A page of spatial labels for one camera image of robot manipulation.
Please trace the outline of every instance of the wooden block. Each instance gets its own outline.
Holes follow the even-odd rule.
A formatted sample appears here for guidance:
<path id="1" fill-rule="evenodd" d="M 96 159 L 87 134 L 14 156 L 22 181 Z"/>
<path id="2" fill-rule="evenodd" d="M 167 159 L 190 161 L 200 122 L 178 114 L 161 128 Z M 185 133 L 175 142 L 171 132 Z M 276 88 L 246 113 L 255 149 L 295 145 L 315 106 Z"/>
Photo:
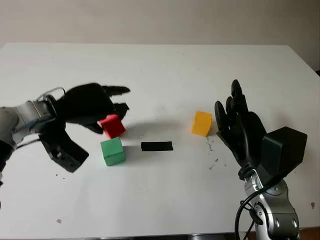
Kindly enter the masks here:
<path id="1" fill-rule="evenodd" d="M 107 166 L 112 166 L 126 160 L 124 148 L 119 137 L 100 142 L 103 158 Z"/>
<path id="2" fill-rule="evenodd" d="M 213 115 L 211 113 L 197 111 L 194 116 L 191 133 L 207 136 L 211 128 L 212 118 Z"/>

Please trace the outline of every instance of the debris speck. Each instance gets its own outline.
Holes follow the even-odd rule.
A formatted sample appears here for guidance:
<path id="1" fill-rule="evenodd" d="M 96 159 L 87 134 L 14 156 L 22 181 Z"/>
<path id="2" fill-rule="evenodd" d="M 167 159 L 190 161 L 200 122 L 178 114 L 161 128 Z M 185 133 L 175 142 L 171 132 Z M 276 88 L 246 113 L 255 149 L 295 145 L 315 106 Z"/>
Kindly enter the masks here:
<path id="1" fill-rule="evenodd" d="M 209 138 L 208 138 L 208 137 L 206 137 L 206 143 L 207 143 L 208 146 L 209 146 L 210 152 L 213 152 L 212 145 L 209 143 Z"/>

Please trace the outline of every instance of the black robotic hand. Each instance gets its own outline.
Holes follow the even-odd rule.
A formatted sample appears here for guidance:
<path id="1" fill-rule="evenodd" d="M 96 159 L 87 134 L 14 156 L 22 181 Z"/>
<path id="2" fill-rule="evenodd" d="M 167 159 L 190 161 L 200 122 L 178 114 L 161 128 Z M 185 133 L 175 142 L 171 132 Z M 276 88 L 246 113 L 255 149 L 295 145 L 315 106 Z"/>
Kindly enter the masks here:
<path id="1" fill-rule="evenodd" d="M 124 86 L 89 83 L 68 90 L 57 101 L 51 95 L 46 96 L 53 106 L 56 119 L 46 126 L 39 139 L 50 158 L 69 172 L 77 170 L 89 153 L 70 139 L 65 131 L 66 123 L 80 124 L 102 134 L 104 131 L 97 121 L 109 114 L 117 114 L 123 119 L 129 109 L 125 103 L 113 103 L 110 97 L 128 92 L 129 88 Z"/>
<path id="2" fill-rule="evenodd" d="M 215 103 L 217 135 L 241 166 L 241 180 L 254 169 L 262 184 L 268 185 L 284 178 L 302 162 L 307 135 L 286 126 L 267 134 L 258 115 L 248 111 L 237 80 L 232 82 L 225 108 L 226 112 L 221 102 Z"/>
<path id="3" fill-rule="evenodd" d="M 215 103 L 217 135 L 241 167 L 257 167 L 261 160 L 262 139 L 267 132 L 258 115 L 248 111 L 238 80 L 232 82 L 231 95 L 226 100 L 226 112 L 221 102 Z"/>
<path id="4" fill-rule="evenodd" d="M 110 97 L 128 92 L 130 89 L 125 86 L 101 86 L 98 83 L 80 85 L 68 90 L 65 96 L 57 100 L 57 108 L 67 123 L 80 124 L 102 134 L 104 131 L 97 121 L 109 114 L 117 114 L 123 119 L 129 109 L 125 103 L 113 104 Z"/>

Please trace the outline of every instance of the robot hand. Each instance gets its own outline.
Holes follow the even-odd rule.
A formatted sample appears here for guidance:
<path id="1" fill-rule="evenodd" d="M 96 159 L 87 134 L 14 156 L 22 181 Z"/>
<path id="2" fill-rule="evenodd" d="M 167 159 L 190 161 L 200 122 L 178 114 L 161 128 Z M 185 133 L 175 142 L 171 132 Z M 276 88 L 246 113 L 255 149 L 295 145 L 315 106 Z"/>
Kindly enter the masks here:
<path id="1" fill-rule="evenodd" d="M 60 116 L 67 123 L 80 124 L 91 131 L 102 134 L 97 124 L 109 114 L 123 119 L 129 109 L 125 103 L 113 104 L 111 96 L 130 92 L 125 86 L 101 86 L 97 83 L 76 86 L 57 101 Z"/>
<path id="2" fill-rule="evenodd" d="M 248 111 L 238 80 L 232 82 L 231 95 L 226 100 L 226 112 L 220 101 L 215 103 L 217 135 L 241 167 L 256 167 L 260 163 L 261 143 L 266 130 L 258 115 Z"/>
<path id="3" fill-rule="evenodd" d="M 128 92 L 124 86 L 90 83 L 70 89 L 58 100 L 44 94 L 36 101 L 0 108 L 0 173 L 13 151 L 26 145 L 18 144 L 30 134 L 39 135 L 35 141 L 42 142 L 52 160 L 74 172 L 89 154 L 69 138 L 66 123 L 80 124 L 102 134 L 97 121 L 108 114 L 118 114 L 122 119 L 129 109 L 125 103 L 113 103 L 110 97 Z"/>
<path id="4" fill-rule="evenodd" d="M 219 101 L 214 111 L 217 135 L 241 166 L 240 179 L 255 170 L 264 185 L 280 181 L 302 162 L 307 135 L 289 127 L 267 134 L 258 115 L 248 111 L 237 80 L 232 82 L 231 95 L 226 100 L 226 112 Z"/>

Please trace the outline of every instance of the white table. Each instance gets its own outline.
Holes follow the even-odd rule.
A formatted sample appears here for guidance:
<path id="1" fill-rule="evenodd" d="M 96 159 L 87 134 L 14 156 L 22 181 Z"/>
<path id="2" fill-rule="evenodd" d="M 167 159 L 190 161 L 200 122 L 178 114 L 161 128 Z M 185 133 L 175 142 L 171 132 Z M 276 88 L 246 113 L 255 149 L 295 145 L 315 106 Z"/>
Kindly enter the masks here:
<path id="1" fill-rule="evenodd" d="M 131 93 L 114 98 L 130 107 L 125 163 L 107 167 L 100 148 L 107 138 L 72 124 L 67 132 L 90 153 L 75 173 L 50 160 L 40 143 L 12 155 L 0 188 L 0 238 L 233 232 L 246 197 L 240 167 L 215 134 L 190 129 L 195 111 L 213 113 L 215 101 L 225 102 L 234 79 L 268 132 L 288 126 L 308 135 L 304 161 L 286 182 L 300 226 L 319 226 L 320 79 L 289 47 L 7 44 L 1 106 L 88 82 Z M 174 151 L 142 152 L 141 141 L 172 141 Z M 240 229 L 248 225 L 244 214 Z"/>

